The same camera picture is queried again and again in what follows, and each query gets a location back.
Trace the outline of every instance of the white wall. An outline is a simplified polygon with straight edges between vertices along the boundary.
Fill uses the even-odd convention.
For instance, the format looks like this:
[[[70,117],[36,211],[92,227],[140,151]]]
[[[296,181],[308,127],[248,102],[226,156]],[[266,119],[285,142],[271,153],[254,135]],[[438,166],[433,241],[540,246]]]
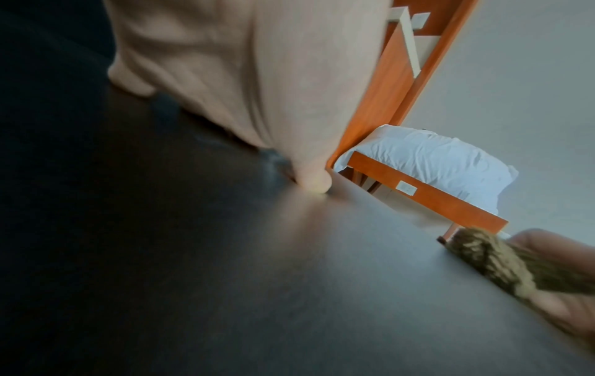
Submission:
[[[520,171],[505,231],[595,244],[595,0],[480,0],[403,125]]]

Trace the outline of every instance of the wooden bed frame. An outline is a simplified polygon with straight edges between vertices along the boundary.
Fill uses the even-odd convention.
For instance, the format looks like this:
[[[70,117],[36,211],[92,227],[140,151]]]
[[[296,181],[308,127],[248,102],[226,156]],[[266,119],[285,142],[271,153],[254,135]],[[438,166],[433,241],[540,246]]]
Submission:
[[[359,144],[379,126],[402,124],[477,2],[478,0],[394,1],[393,6],[408,6],[412,14],[431,12],[428,23],[414,34],[439,35],[440,39],[421,68],[421,73],[413,78],[402,26],[395,23],[388,25],[384,49],[368,89],[327,167],[332,168],[339,156]],[[374,193],[380,184],[394,189],[400,181],[404,181],[415,186],[417,190],[413,196],[405,193],[403,195],[453,222],[444,234],[446,239],[460,226],[477,226],[497,234],[508,223],[358,152],[353,153],[348,165],[354,170],[352,180],[360,186],[367,177],[375,179],[376,182],[368,190],[370,193]]]

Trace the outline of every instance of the pillow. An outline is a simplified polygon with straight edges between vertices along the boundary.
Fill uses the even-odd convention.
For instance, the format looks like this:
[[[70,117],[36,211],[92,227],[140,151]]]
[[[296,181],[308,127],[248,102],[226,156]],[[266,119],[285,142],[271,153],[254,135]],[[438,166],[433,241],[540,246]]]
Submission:
[[[354,151],[498,215],[498,195],[519,175],[496,157],[457,138],[431,131],[383,125],[341,155],[345,167]]]

